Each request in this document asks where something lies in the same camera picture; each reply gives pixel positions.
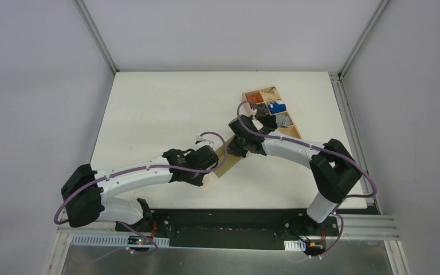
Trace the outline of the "olive and cream underwear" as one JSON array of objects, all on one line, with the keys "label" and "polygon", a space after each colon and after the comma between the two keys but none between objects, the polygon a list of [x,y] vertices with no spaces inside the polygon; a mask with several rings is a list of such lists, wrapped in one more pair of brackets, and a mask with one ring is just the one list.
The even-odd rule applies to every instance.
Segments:
[{"label": "olive and cream underwear", "polygon": [[203,185],[201,186],[202,191],[206,191],[209,188],[211,188],[213,185],[215,185],[215,183],[219,179],[221,179],[230,169],[232,169],[240,160],[243,159],[243,157],[241,156],[234,156],[230,153],[225,153],[222,145],[215,146],[214,142],[211,142],[209,140],[206,140],[205,143],[207,145],[214,146],[215,153],[219,158],[218,164],[220,164],[224,159],[225,159],[225,163],[218,170],[206,174],[203,177],[203,181],[202,181]]}]

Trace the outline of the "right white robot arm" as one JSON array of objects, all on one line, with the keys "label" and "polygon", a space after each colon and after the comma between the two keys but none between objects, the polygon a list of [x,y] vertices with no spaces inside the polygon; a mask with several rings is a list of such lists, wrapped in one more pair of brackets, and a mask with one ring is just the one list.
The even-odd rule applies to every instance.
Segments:
[{"label": "right white robot arm", "polygon": [[325,228],[326,218],[362,177],[352,156],[339,140],[310,145],[274,128],[257,128],[245,115],[232,120],[229,127],[234,133],[227,149],[229,154],[242,158],[248,152],[275,156],[311,170],[318,193],[302,219],[302,227],[308,234],[318,234]]}]

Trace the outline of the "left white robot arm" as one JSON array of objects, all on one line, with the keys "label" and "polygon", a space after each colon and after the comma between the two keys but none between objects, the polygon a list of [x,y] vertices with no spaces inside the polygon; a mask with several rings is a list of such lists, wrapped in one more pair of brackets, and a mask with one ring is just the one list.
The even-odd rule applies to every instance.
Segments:
[{"label": "left white robot arm", "polygon": [[66,223],[72,228],[111,221],[143,232],[152,224],[146,201],[128,201],[121,199],[121,194],[172,182],[202,186],[204,174],[216,168],[219,168],[219,157],[208,145],[196,150],[170,149],[137,166],[93,170],[90,164],[83,164],[62,186],[64,206],[59,209],[66,212]]}]

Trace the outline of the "black rolled underwear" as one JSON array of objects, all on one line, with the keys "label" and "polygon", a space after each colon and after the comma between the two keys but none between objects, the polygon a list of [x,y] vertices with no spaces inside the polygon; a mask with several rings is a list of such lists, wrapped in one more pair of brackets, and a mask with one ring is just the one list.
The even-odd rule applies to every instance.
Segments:
[{"label": "black rolled underwear", "polygon": [[277,119],[275,115],[261,116],[257,119],[264,127],[277,129]]}]

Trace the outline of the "dark grey rolled underwear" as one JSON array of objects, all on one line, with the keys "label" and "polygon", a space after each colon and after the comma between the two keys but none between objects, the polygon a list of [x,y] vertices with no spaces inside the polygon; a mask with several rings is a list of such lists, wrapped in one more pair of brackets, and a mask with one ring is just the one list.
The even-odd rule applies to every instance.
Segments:
[{"label": "dark grey rolled underwear", "polygon": [[265,117],[268,115],[270,115],[270,112],[265,103],[256,104],[256,114],[254,115],[256,118]]}]

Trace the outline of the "grey striped rolled underwear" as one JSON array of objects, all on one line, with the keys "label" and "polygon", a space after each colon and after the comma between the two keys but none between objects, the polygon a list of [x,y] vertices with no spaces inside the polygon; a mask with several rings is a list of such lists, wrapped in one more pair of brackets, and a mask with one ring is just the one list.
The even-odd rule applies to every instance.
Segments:
[{"label": "grey striped rolled underwear", "polygon": [[291,118],[288,115],[275,115],[275,118],[278,128],[288,128],[293,124]]}]

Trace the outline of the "orange rolled underwear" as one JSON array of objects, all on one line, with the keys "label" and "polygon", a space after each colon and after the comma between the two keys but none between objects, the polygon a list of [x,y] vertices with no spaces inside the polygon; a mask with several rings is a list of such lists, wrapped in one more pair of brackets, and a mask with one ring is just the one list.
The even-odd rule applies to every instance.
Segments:
[{"label": "orange rolled underwear", "polygon": [[246,99],[258,104],[263,102],[263,98],[259,92],[246,94]]}]

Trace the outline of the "blue rolled underwear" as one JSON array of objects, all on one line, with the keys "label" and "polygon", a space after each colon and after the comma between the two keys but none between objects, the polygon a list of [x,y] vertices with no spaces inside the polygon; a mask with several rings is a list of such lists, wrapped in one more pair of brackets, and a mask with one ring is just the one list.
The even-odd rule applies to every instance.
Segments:
[{"label": "blue rolled underwear", "polygon": [[286,104],[281,100],[271,101],[267,103],[267,106],[272,115],[286,111]]}]

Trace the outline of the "beige rolled underwear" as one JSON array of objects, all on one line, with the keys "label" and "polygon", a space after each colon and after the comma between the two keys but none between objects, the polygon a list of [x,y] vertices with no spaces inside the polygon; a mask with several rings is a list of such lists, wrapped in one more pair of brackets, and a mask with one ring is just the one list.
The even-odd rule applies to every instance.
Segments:
[{"label": "beige rolled underwear", "polygon": [[279,100],[280,95],[276,87],[268,87],[260,90],[260,94],[264,101]]}]

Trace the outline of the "wooden compartment box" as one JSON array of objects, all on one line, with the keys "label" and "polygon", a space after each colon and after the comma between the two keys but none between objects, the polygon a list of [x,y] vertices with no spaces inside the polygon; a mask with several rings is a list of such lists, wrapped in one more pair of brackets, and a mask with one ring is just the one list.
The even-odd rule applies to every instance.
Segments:
[{"label": "wooden compartment box", "polygon": [[252,101],[243,106],[246,113],[258,124],[258,128],[263,123],[276,127],[284,135],[302,138],[292,114],[275,86],[244,92],[242,101],[244,100]]}]

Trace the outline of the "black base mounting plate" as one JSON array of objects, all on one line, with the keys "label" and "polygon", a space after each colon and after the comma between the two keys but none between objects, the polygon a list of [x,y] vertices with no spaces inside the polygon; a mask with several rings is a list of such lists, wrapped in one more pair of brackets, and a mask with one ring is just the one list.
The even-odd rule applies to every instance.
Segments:
[{"label": "black base mounting plate", "polygon": [[155,209],[135,224],[117,222],[115,229],[165,238],[174,248],[281,250],[285,241],[339,235],[335,217],[315,225],[304,214],[305,209]]}]

